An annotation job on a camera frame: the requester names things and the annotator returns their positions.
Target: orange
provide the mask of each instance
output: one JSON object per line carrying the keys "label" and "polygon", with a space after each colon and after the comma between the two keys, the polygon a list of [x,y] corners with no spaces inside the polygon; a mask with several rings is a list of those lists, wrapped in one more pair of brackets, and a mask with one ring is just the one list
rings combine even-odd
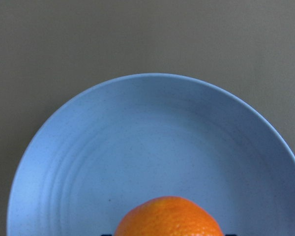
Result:
{"label": "orange", "polygon": [[152,199],[129,211],[114,236],[223,236],[205,210],[182,197]]}

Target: gray background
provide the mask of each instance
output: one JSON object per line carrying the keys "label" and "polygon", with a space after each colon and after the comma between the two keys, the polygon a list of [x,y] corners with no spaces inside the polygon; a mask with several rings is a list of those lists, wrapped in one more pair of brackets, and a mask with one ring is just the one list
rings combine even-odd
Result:
{"label": "gray background", "polygon": [[29,141],[64,102],[167,72],[237,95],[295,153],[295,0],[0,1],[0,235]]}

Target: orange fruit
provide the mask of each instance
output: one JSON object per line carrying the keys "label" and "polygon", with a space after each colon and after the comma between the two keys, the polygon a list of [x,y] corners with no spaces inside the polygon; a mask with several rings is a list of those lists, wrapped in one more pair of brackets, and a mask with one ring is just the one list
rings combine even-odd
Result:
{"label": "orange fruit", "polygon": [[214,218],[192,201],[166,196],[129,211],[114,236],[223,236],[223,233]]}

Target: light blue bowl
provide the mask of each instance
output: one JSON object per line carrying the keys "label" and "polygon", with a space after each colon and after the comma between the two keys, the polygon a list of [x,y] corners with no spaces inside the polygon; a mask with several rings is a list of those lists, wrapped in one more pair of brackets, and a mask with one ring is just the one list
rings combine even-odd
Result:
{"label": "light blue bowl", "polygon": [[138,74],[94,86],[37,132],[15,175],[9,236],[112,234],[176,195],[225,234],[295,236],[295,157],[253,108],[206,82]]}

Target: bowl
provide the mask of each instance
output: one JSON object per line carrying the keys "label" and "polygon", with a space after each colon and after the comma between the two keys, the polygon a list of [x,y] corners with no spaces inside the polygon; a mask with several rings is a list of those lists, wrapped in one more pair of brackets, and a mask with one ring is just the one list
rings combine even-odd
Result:
{"label": "bowl", "polygon": [[89,88],[44,123],[14,178],[7,234],[113,234],[165,195],[225,234],[295,236],[295,157],[278,132],[221,88],[159,73]]}

